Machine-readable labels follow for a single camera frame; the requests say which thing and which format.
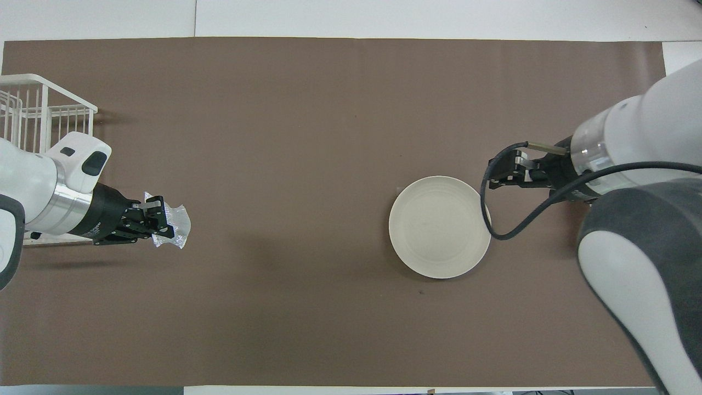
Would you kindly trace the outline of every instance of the brown paper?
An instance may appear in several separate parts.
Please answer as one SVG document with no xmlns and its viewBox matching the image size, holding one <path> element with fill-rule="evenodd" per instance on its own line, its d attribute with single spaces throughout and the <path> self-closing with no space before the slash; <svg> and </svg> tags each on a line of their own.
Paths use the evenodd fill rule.
<svg viewBox="0 0 702 395">
<path fill-rule="evenodd" d="M 555 143 L 664 75 L 659 43 L 186 38 L 5 45 L 100 108 L 101 181 L 185 204 L 179 250 L 33 247 L 0 292 L 2 384 L 644 386 L 575 255 L 583 205 L 452 280 L 405 267 L 398 188 Z M 490 193 L 506 231 L 544 190 Z"/>
</svg>

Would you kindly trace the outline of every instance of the white wire basket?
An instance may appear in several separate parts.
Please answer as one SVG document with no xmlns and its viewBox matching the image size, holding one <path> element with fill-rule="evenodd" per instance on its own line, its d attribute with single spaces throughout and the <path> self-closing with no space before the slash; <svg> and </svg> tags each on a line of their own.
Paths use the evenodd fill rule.
<svg viewBox="0 0 702 395">
<path fill-rule="evenodd" d="M 19 149 L 42 154 L 71 131 L 93 135 L 98 108 L 35 74 L 0 75 L 0 137 Z M 25 245 L 82 242 L 73 235 L 25 234 Z"/>
</svg>

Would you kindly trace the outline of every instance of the clear plastic bag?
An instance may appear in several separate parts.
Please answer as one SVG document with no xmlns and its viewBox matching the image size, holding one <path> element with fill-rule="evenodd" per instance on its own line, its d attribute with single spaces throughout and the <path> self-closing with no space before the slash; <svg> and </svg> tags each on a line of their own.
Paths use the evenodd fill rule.
<svg viewBox="0 0 702 395">
<path fill-rule="evenodd" d="M 144 192 L 144 200 L 152 197 L 148 192 Z M 160 247 L 161 244 L 165 242 L 177 245 L 179 248 L 185 246 L 187 241 L 187 235 L 190 233 L 190 217 L 187 215 L 187 210 L 183 205 L 178 207 L 171 207 L 168 203 L 165 203 L 166 207 L 166 221 L 169 225 L 173 227 L 173 232 L 175 236 L 172 239 L 165 238 L 163 236 L 152 235 L 151 239 L 154 241 L 156 247 Z"/>
</svg>

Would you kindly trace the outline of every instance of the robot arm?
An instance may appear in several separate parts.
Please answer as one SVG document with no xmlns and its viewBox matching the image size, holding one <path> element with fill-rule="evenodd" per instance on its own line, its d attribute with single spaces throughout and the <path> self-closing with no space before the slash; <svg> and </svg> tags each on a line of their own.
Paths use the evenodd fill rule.
<svg viewBox="0 0 702 395">
<path fill-rule="evenodd" d="M 16 270 L 25 230 L 70 233 L 90 238 L 94 245 L 174 237 L 162 196 L 142 203 L 98 183 L 111 153 L 107 144 L 77 132 L 43 155 L 0 138 L 0 290 Z"/>
<path fill-rule="evenodd" d="M 613 190 L 583 222 L 578 261 L 667 394 L 702 394 L 702 180 Z"/>
<path fill-rule="evenodd" d="M 550 188 L 549 200 L 592 202 L 578 244 L 583 275 L 658 388 L 673 395 L 702 394 L 702 179 L 663 164 L 700 171 L 701 150 L 699 60 L 584 122 L 546 156 L 530 160 L 510 147 L 486 171 L 491 189 Z M 567 188 L 630 164 L 662 168 Z M 512 232 L 491 233 L 507 240 L 547 206 Z"/>
</svg>

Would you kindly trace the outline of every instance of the metal rod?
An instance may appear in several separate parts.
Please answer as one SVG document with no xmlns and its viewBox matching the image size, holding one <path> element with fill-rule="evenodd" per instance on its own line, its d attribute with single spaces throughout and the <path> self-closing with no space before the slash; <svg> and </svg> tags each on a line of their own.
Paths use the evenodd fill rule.
<svg viewBox="0 0 702 395">
<path fill-rule="evenodd" d="M 17 85 L 17 89 L 15 90 L 15 108 L 13 108 L 13 115 L 12 115 L 12 131 L 10 132 L 10 141 L 12 141 L 12 144 L 15 145 L 15 147 L 20 147 L 22 141 L 20 137 L 20 132 L 22 131 L 21 129 L 21 121 L 22 121 L 22 99 L 20 95 L 20 85 Z"/>
<path fill-rule="evenodd" d="M 37 95 L 34 97 L 34 138 L 32 139 L 32 152 L 37 151 L 37 108 L 39 108 L 39 88 L 37 87 Z"/>
<path fill-rule="evenodd" d="M 27 88 L 27 100 L 25 100 L 25 103 L 27 106 L 29 106 L 29 88 Z M 25 147 L 23 148 L 25 151 L 27 150 L 27 127 L 29 126 L 29 120 L 25 118 Z"/>
<path fill-rule="evenodd" d="M 51 125 L 48 109 L 48 86 L 41 86 L 41 125 L 39 125 L 39 153 L 44 153 L 51 146 Z"/>
<path fill-rule="evenodd" d="M 5 100 L 5 126 L 3 128 L 4 130 L 4 138 L 7 140 L 7 128 L 8 128 L 8 123 L 10 122 L 10 116 L 8 115 L 8 109 L 10 108 L 10 94 L 9 92 L 7 93 L 7 99 Z"/>
<path fill-rule="evenodd" d="M 532 150 L 541 151 L 542 153 L 550 153 L 550 154 L 561 155 L 561 156 L 568 154 L 567 148 L 557 147 L 557 146 L 551 145 L 551 144 L 536 143 L 534 141 L 528 141 L 527 143 L 528 143 L 528 145 L 526 146 L 527 148 L 531 148 Z"/>
<path fill-rule="evenodd" d="M 88 136 L 93 135 L 93 120 L 95 120 L 95 111 L 92 109 L 89 112 L 89 118 L 88 118 Z"/>
</svg>

